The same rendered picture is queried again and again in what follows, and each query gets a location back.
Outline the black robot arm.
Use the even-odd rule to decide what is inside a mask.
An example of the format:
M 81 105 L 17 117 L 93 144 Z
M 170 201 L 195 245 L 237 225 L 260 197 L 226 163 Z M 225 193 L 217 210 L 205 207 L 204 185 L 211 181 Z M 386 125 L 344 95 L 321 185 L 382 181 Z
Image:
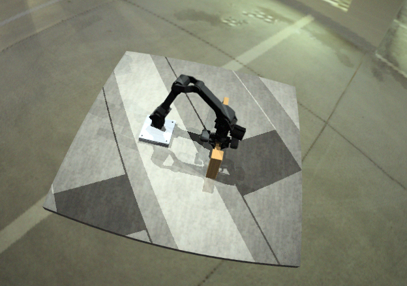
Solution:
M 190 83 L 194 85 L 188 86 Z M 230 131 L 230 136 L 242 141 L 246 128 L 237 125 L 237 118 L 233 108 L 218 100 L 202 81 L 184 74 L 175 80 L 171 92 L 164 102 L 150 115 L 152 127 L 162 129 L 165 124 L 165 117 L 172 109 L 170 106 L 180 93 L 197 93 L 215 111 L 217 118 L 214 128 L 222 135 L 226 135 Z

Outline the tan wooden board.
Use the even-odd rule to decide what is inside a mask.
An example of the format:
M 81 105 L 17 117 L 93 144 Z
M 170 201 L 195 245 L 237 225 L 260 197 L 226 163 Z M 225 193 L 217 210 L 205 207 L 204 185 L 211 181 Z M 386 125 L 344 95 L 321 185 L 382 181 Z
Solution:
M 228 101 L 229 101 L 228 98 L 225 97 L 223 103 L 224 103 L 224 104 L 228 104 Z M 215 142 L 215 148 L 214 148 L 214 150 L 220 150 L 221 144 L 222 144 L 221 142 Z

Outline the tan wooden block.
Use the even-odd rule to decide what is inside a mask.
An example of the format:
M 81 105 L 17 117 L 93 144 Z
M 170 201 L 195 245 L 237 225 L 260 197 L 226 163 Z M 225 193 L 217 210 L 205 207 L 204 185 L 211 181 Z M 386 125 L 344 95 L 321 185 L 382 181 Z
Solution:
M 216 179 L 222 162 L 223 153 L 223 151 L 213 149 L 207 168 L 206 178 Z

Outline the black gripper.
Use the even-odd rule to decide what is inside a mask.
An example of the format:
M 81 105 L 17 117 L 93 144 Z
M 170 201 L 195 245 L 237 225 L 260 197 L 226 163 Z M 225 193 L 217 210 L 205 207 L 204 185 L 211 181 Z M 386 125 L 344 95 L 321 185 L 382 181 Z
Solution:
M 220 134 L 218 131 L 216 131 L 215 135 L 214 134 L 210 134 L 209 130 L 202 130 L 202 135 L 201 135 L 201 141 L 202 142 L 208 142 L 209 140 L 209 144 L 212 145 L 213 149 L 215 148 L 215 142 L 221 142 L 221 148 L 220 150 L 224 149 L 224 148 L 229 148 L 229 143 L 231 143 L 230 147 L 232 149 L 237 149 L 238 147 L 238 143 L 239 140 L 232 137 L 232 139 L 230 139 L 231 137 L 228 136 L 228 134 L 226 135 L 222 135 Z

